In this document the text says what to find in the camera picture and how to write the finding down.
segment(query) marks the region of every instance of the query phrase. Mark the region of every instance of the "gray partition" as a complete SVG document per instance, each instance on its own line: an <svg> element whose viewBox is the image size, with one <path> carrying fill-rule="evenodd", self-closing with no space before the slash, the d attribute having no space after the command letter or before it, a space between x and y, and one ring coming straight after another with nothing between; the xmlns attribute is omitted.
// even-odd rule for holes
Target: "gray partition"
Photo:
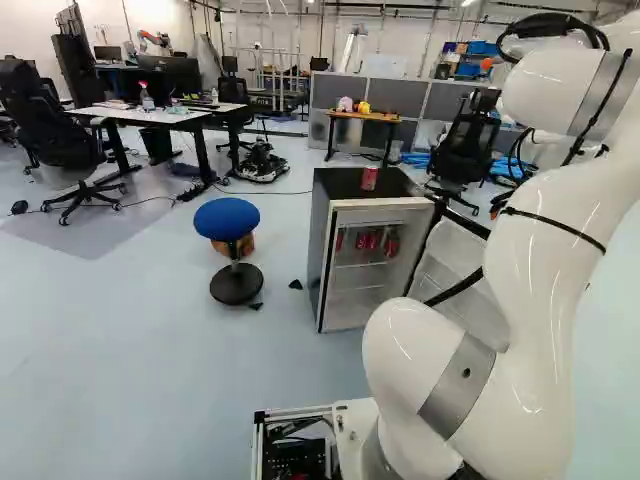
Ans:
<svg viewBox="0 0 640 480"><path fill-rule="evenodd" d="M402 151L411 151L413 138L416 136L418 122L416 120L404 120L396 125L394 139L401 140ZM362 139L360 145L367 148L384 150L389 135L388 125L380 122L364 122L362 126Z"/></svg>
<svg viewBox="0 0 640 480"><path fill-rule="evenodd" d="M460 109L460 97L470 94L476 88L487 89L478 85L434 82L422 118L452 122Z"/></svg>
<svg viewBox="0 0 640 480"><path fill-rule="evenodd" d="M366 77L314 72L310 108L334 108L339 98L363 99L366 91Z"/></svg>
<svg viewBox="0 0 640 480"><path fill-rule="evenodd" d="M367 102L377 111L395 112L402 117L419 118L429 83L413 80L369 80Z"/></svg>
<svg viewBox="0 0 640 480"><path fill-rule="evenodd" d="M419 128L421 119L451 122L460 108L460 97L476 88L486 90L488 87L477 82L402 80L314 72L309 108L309 147L327 148L327 112L336 106L341 97L366 100L374 111L399 113L402 123L396 126L395 138L403 141L402 150L406 152L416 146L416 139L422 131ZM340 120L336 122L335 146L337 150L350 153L382 154L387 132L388 127L381 123ZM508 152L518 134L517 131L502 130L496 141L496 150ZM418 150L428 146L421 144Z"/></svg>

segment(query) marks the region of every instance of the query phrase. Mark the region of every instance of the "stool base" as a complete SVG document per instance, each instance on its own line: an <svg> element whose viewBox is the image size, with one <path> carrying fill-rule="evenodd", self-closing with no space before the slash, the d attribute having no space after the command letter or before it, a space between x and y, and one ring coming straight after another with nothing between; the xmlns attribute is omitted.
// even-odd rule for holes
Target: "stool base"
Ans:
<svg viewBox="0 0 640 480"><path fill-rule="evenodd" d="M255 297L264 283L262 272L250 263L231 265L214 275L209 284L211 296L225 305L242 305Z"/></svg>

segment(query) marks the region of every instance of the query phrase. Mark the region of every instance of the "blue stool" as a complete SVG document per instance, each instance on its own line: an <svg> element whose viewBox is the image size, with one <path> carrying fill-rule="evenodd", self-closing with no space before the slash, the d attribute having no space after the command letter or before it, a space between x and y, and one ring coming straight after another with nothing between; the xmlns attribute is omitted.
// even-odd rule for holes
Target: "blue stool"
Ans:
<svg viewBox="0 0 640 480"><path fill-rule="evenodd" d="M264 283L255 265L240 263L236 242L260 223L260 212L239 198L218 198L202 205L193 217L193 226L203 237L229 246L231 265L214 275L209 284L213 298L226 305L241 305L255 297Z"/></svg>

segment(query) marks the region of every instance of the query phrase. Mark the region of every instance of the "robotic arm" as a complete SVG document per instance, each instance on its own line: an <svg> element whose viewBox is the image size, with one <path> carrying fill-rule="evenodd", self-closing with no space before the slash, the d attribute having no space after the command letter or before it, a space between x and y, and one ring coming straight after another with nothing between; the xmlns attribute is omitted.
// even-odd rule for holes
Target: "robotic arm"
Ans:
<svg viewBox="0 0 640 480"><path fill-rule="evenodd" d="M159 46L163 54L173 55L173 47L168 33L158 32L158 36L151 35L146 30L138 30L138 41L140 42L140 53L147 52L147 41Z"/></svg>
<svg viewBox="0 0 640 480"><path fill-rule="evenodd" d="M504 86L504 109L518 122L610 147L606 158L527 181L498 219L483 273L509 323L508 349L407 298L369 320L363 357L380 416L367 439L375 448L363 448L364 478L374 478L365 451L383 457L382 478L444 480L463 461L493 480L562 478L573 447L576 307L640 199L640 13L603 30L610 51L541 47Z"/></svg>

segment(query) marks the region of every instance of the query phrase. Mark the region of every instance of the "blue cushion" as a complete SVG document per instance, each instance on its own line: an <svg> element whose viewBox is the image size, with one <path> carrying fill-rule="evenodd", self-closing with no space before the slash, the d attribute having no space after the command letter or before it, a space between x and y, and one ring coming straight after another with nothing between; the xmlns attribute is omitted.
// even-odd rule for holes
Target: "blue cushion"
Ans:
<svg viewBox="0 0 640 480"><path fill-rule="evenodd" d="M260 212L240 198L218 198L202 205L193 217L193 226L203 237L218 242L235 242L260 223Z"/></svg>

